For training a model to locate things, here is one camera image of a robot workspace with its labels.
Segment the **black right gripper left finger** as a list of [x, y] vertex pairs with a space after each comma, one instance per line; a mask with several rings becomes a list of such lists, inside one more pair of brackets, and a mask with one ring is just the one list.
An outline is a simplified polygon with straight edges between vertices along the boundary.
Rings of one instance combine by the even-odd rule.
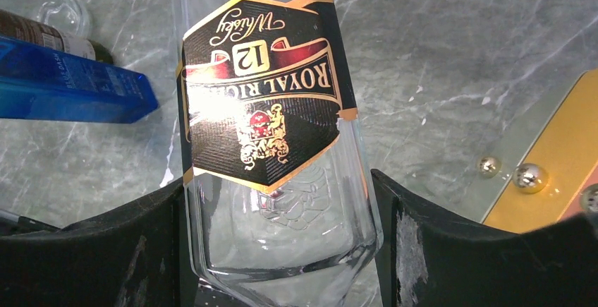
[[1, 237], [2, 306], [179, 306], [177, 180], [58, 231]]

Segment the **clear whisky bottle black label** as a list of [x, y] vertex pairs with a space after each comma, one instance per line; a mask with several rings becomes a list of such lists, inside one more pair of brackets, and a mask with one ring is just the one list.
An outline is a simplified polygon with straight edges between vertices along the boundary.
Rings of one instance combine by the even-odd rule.
[[334, 0], [172, 0], [194, 272], [342, 306], [383, 233]]

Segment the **blue square glass bottle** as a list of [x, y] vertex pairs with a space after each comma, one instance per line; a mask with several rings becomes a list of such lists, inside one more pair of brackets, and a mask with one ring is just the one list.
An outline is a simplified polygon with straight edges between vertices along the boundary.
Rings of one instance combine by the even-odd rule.
[[141, 73], [1, 37], [1, 118], [131, 124], [159, 103]]

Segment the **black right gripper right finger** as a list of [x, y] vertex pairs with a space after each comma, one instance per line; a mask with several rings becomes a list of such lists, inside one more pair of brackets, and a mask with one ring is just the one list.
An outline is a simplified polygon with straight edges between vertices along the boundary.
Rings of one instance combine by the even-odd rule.
[[597, 215], [514, 234], [464, 218], [371, 171], [384, 306], [596, 306]]

